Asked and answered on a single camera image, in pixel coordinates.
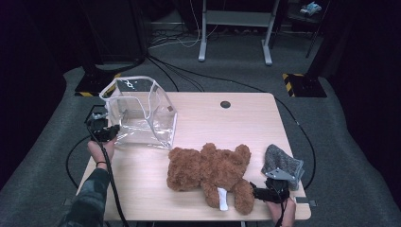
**sleeve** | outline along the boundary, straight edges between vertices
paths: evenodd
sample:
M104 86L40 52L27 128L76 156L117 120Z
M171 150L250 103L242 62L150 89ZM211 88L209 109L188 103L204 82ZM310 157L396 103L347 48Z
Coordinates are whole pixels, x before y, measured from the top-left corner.
M70 212L60 227L103 226L103 216L109 186L109 173L96 168L75 197Z

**white tag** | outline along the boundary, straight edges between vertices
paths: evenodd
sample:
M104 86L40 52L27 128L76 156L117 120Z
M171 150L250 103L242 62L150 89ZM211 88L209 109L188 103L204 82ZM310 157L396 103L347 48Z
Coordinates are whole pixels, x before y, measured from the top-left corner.
M219 201L220 201L220 210L227 211L228 210L227 190L224 188L218 187L218 197L219 197Z

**teddy bear leg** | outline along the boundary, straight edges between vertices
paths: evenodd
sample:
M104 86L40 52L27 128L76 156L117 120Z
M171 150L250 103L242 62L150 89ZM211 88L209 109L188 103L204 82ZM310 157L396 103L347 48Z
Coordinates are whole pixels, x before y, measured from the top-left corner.
M207 204L213 208L219 208L218 188L212 184L202 182L200 184Z
M254 196L253 188L246 180L242 179L234 185L235 209L243 214L249 215L253 210Z

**person's arm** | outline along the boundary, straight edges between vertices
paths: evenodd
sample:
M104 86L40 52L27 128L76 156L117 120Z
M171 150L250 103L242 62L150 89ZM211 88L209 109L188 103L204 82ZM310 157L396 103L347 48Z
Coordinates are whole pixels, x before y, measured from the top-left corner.
M266 205L269 207L271 217L276 224L278 219L282 215L282 209L280 203L274 203L271 201L266 201ZM281 223L282 227L293 227L295 223L295 211L297 209L295 202L288 198L287 201L284 201L284 206L286 207L286 211L283 215L283 221Z
M103 145L110 161L114 154L114 142L115 139ZM88 149L96 162L96 169L83 184L70 212L62 219L59 226L103 226L107 188L110 182L109 173L100 146L90 141Z

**hole in table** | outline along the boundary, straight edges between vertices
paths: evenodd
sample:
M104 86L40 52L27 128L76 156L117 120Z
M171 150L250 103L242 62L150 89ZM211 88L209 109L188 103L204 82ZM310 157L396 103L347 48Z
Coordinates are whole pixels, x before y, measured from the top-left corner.
M220 106L224 109L228 109L231 107L231 103L229 101L222 101L220 102Z

